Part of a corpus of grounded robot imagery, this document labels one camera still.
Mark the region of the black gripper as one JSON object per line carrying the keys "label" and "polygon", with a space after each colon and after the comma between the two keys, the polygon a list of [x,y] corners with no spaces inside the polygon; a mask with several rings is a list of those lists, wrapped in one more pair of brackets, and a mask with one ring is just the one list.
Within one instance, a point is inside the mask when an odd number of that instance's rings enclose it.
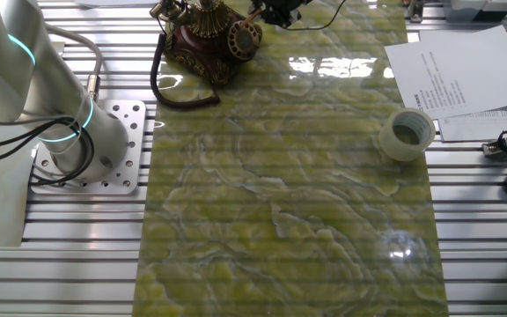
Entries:
{"label": "black gripper", "polygon": [[288,27],[301,18],[298,8],[312,0],[251,0],[251,13],[261,14],[269,25]]}

